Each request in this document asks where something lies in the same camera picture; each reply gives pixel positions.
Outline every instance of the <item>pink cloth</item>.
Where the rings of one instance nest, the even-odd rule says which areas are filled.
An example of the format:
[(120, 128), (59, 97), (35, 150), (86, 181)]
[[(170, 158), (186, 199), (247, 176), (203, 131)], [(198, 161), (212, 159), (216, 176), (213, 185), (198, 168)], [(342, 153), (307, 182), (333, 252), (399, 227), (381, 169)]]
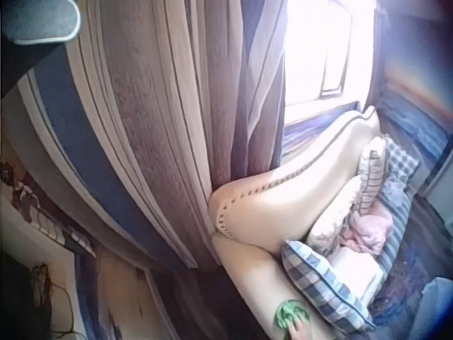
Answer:
[(378, 256), (393, 229), (393, 218), (379, 200), (374, 200), (367, 215), (354, 212), (350, 228), (342, 236), (340, 244), (357, 253)]

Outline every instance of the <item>striped curtain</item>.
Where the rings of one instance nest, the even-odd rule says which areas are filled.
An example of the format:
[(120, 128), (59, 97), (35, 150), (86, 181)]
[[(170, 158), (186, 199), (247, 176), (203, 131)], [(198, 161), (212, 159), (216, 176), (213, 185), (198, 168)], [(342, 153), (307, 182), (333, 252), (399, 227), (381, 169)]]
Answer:
[[(79, 37), (8, 95), (9, 139), (49, 196), (123, 259), (214, 268), (212, 191), (280, 162), (286, 1), (78, 4)], [(27, 126), (32, 136), (17, 134)]]

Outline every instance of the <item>black cable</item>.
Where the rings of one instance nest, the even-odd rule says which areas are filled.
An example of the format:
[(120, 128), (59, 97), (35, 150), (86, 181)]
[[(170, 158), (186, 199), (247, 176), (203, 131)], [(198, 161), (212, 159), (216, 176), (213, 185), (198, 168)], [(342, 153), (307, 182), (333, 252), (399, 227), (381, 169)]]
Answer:
[(31, 270), (31, 281), (34, 293), (38, 294), (38, 307), (43, 307), (45, 311), (49, 313), (49, 317), (52, 316), (52, 303), (50, 302), (50, 296), (52, 294), (51, 287), (56, 287), (63, 290), (68, 298), (69, 309), (71, 311), (71, 327), (68, 331), (56, 331), (54, 329), (51, 329), (50, 331), (55, 334), (56, 338), (62, 339), (66, 335), (75, 334), (82, 336), (84, 339), (88, 340), (85, 334), (74, 331), (74, 311), (72, 310), (71, 297), (69, 296), (69, 293), (65, 288), (52, 282), (52, 280), (50, 279), (49, 268), (47, 267), (47, 264), (43, 263), (39, 266), (33, 267), (33, 269)]

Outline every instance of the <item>blue and white checkered pillow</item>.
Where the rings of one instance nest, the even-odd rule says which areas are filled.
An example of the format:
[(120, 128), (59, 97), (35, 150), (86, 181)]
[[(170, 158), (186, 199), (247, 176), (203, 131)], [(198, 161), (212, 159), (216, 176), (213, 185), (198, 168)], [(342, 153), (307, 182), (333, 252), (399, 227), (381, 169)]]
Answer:
[(326, 258), (299, 241), (286, 241), (282, 261), (292, 282), (335, 328), (344, 333), (375, 329), (368, 309), (337, 279)]
[(404, 186), (420, 166), (420, 161), (408, 154), (405, 149), (397, 145), (389, 135), (385, 135), (386, 162), (388, 173), (394, 174)]

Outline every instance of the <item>green cloth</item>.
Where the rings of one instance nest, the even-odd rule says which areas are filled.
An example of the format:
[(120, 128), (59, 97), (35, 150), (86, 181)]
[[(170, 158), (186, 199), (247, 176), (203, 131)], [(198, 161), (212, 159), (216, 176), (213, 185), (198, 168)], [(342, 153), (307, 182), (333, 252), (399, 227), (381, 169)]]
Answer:
[(275, 313), (275, 323), (279, 328), (285, 330), (285, 340), (289, 339), (288, 326), (295, 319), (310, 323), (309, 313), (306, 310), (305, 303), (302, 301), (288, 300), (282, 303)]

